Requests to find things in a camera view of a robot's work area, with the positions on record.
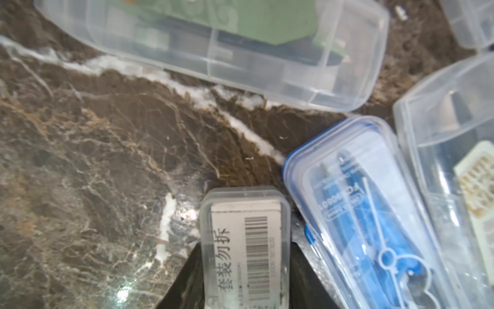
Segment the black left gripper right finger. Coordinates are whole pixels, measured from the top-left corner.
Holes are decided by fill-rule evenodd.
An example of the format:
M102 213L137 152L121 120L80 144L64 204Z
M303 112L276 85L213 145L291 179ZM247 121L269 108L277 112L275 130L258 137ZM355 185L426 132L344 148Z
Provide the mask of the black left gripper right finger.
M289 308L338 309L295 242L291 242L290 248Z

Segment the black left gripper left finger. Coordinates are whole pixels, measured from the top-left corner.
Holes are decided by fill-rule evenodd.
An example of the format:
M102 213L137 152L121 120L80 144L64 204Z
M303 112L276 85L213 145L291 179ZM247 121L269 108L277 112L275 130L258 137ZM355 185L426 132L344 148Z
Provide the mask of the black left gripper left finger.
M204 309L205 291L201 243L197 243L156 309Z

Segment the barcode label clear case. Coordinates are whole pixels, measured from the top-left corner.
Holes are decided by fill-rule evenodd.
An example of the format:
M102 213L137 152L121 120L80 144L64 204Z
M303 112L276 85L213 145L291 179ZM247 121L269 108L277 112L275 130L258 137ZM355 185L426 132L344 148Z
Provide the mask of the barcode label clear case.
M291 207L272 186L210 190L199 210L206 308L288 308Z

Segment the blue compass case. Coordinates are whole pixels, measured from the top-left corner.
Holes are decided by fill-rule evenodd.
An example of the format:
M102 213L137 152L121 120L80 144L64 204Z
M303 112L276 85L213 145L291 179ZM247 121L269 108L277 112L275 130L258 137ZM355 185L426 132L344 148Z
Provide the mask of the blue compass case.
M346 119L294 150L284 184L344 308L459 308L391 127Z

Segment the gold label clear case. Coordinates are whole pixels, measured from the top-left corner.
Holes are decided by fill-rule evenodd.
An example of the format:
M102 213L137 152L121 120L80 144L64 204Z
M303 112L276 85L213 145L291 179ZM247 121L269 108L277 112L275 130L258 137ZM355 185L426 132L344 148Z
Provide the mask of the gold label clear case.
M493 307L493 54L426 77L394 107L462 308Z

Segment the green clear case left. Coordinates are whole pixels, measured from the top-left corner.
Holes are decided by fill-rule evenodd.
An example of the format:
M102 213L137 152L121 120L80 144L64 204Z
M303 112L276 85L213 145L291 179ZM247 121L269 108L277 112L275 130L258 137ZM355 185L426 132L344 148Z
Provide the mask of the green clear case left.
M97 50L301 108L352 111L373 92L390 15L377 1L36 1Z

